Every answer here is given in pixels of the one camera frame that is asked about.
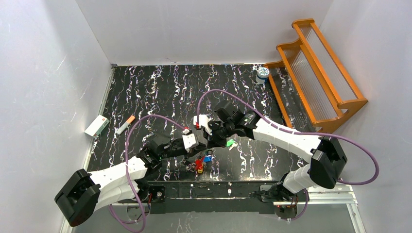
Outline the keyring with coloured tags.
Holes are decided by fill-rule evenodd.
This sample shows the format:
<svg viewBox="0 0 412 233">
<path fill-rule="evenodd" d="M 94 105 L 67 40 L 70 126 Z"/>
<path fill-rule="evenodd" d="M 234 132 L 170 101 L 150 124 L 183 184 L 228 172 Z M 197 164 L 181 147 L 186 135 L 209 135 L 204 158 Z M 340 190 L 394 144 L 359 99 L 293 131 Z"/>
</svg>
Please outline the keyring with coloured tags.
<svg viewBox="0 0 412 233">
<path fill-rule="evenodd" d="M 212 161 L 213 153 L 213 150 L 206 150 L 203 155 L 197 156 L 194 162 L 185 160 L 186 171 L 202 174 L 205 171 L 207 163 Z"/>
</svg>

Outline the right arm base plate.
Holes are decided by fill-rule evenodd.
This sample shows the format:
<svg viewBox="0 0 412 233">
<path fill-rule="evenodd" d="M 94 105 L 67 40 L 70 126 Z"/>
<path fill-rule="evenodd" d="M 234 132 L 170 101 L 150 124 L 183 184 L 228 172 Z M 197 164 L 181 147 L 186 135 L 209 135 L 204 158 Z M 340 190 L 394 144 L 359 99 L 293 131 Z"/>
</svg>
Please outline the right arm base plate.
<svg viewBox="0 0 412 233">
<path fill-rule="evenodd" d="M 305 190 L 294 194 L 281 185 L 261 185 L 250 197 L 258 198 L 261 202 L 281 202 L 281 205 L 297 205 L 309 201 Z"/>
</svg>

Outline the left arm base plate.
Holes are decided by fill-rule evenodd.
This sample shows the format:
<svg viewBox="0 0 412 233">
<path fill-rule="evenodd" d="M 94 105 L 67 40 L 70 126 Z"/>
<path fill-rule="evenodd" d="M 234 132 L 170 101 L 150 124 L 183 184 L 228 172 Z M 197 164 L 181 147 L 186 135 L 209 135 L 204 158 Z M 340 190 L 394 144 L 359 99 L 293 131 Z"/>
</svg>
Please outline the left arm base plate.
<svg viewBox="0 0 412 233">
<path fill-rule="evenodd" d="M 166 188 L 161 185 L 149 185 L 140 189 L 137 194 L 143 203 L 163 203 Z"/>
</svg>

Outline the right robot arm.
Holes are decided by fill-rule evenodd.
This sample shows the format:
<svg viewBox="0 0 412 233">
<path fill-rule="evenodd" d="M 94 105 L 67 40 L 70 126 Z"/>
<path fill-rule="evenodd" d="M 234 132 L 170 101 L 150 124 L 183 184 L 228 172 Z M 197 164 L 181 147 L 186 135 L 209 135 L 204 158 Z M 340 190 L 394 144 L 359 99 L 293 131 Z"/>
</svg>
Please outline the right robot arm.
<svg viewBox="0 0 412 233">
<path fill-rule="evenodd" d="M 307 162 L 304 167 L 283 175 L 267 191 L 267 196 L 291 196 L 312 186 L 332 189 L 347 163 L 340 143 L 330 136 L 302 135 L 254 110 L 243 113 L 228 101 L 220 102 L 214 112 L 218 115 L 217 121 L 207 115 L 193 118 L 194 126 L 203 129 L 209 148 L 225 146 L 227 138 L 236 134 L 273 144 Z"/>
</svg>

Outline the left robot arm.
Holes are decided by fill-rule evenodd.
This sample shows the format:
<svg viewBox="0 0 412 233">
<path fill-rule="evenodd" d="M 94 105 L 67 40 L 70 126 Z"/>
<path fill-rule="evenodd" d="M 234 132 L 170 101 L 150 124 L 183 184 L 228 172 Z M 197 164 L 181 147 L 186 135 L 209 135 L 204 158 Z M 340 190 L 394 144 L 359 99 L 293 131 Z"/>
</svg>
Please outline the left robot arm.
<svg viewBox="0 0 412 233">
<path fill-rule="evenodd" d="M 78 226 L 102 207 L 135 198 L 135 193 L 143 189 L 137 180 L 158 171 L 162 159 L 188 159 L 205 150 L 206 144 L 194 134 L 177 139 L 158 134 L 128 162 L 93 172 L 77 170 L 56 194 L 54 202 L 69 225 Z"/>
</svg>

